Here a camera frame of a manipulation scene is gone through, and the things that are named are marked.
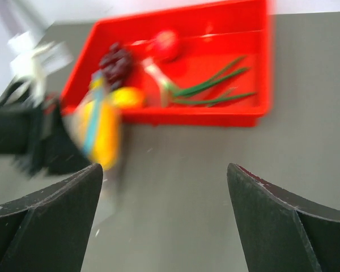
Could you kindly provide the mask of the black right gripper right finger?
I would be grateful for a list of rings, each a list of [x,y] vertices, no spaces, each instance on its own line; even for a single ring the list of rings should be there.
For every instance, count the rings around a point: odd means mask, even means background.
[[[227,184],[249,271],[340,271],[340,211],[237,164]]]

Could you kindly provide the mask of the clear zip top bag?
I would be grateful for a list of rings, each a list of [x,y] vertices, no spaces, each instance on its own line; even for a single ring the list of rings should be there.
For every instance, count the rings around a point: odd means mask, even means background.
[[[84,157],[90,163],[101,165],[103,181],[99,205],[113,214],[117,206],[122,126],[120,112],[109,98],[110,90],[103,73],[94,72],[88,92],[76,107],[68,129]]]

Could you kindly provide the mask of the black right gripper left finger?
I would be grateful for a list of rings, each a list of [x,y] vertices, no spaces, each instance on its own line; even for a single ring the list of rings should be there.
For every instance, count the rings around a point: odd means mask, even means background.
[[[0,271],[81,271],[102,182],[92,164],[0,204]]]

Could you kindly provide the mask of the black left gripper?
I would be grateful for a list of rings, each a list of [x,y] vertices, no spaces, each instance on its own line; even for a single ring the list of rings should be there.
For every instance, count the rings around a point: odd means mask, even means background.
[[[29,176],[42,169],[51,176],[66,175],[90,165],[71,140],[54,96],[38,106],[0,104],[0,155],[13,155],[18,169]]]

